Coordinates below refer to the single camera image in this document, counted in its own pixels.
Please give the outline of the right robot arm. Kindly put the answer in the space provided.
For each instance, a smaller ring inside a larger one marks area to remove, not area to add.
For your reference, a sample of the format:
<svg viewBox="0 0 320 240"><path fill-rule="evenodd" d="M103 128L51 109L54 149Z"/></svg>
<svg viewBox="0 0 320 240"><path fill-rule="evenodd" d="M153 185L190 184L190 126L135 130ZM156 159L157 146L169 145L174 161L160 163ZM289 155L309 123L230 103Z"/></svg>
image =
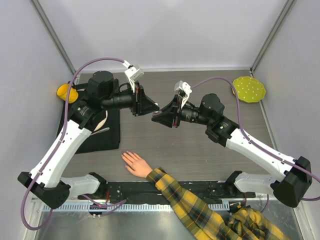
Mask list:
<svg viewBox="0 0 320 240"><path fill-rule="evenodd" d="M234 171L225 186L230 197L255 192L274 196L284 205L296 208L312 184L310 161L303 156L295 159L282 154L258 141L224 116L224 109L214 93L206 94L198 107L183 105L182 97L176 94L151 120L169 128L177 128L181 122L205 125L205 134L212 142L242 154L267 171Z"/></svg>

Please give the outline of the yellow plaid sleeve forearm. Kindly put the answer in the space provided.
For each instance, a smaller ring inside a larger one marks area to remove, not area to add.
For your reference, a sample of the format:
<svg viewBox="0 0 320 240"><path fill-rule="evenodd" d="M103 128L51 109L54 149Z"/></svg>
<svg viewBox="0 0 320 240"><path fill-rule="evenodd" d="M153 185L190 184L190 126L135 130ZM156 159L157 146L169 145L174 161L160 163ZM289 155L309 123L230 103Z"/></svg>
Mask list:
<svg viewBox="0 0 320 240"><path fill-rule="evenodd" d="M274 223L261 212L242 207L229 217L228 221L211 210L195 194L181 188L178 181L161 168L154 169L146 179L158 190L174 190L173 199L165 198L184 227L197 240L288 240Z"/></svg>

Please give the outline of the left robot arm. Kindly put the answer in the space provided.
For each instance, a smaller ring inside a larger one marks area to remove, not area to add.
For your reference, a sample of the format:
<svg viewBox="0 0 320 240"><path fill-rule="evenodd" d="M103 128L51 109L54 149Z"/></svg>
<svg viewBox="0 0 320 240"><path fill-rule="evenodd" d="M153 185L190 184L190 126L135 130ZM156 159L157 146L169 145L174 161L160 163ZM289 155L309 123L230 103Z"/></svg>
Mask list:
<svg viewBox="0 0 320 240"><path fill-rule="evenodd" d="M36 167L19 174L18 181L51 209L68 198L91 195L100 200L106 195L108 182L95 172L72 178L62 174L82 143L105 124L109 110L128 108L133 116L144 116L160 109L138 81L141 69L131 67L124 74L128 82L123 91L109 71L97 71L87 83L72 87L79 96L65 107L66 122L56 140Z"/></svg>

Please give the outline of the purple nail polish bottle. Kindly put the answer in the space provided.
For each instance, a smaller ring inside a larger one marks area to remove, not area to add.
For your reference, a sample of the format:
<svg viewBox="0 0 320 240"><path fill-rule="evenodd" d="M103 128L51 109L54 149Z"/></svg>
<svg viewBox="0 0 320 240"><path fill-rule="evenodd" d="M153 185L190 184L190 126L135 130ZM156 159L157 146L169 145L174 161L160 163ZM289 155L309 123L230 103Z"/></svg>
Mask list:
<svg viewBox="0 0 320 240"><path fill-rule="evenodd" d="M153 118L154 118L154 117L157 117L157 116L159 116L161 113L162 113L162 111L155 111L155 112L152 113L152 117L153 117Z"/></svg>

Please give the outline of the mannequin hand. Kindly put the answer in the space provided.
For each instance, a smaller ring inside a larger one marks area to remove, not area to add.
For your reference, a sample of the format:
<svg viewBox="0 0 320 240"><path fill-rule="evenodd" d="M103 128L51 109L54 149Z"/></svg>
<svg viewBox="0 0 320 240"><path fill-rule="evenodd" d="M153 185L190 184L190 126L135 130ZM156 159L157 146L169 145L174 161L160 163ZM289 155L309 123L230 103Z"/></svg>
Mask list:
<svg viewBox="0 0 320 240"><path fill-rule="evenodd" d="M153 171L149 164L137 153L126 151L121 154L125 168L134 176L146 179Z"/></svg>

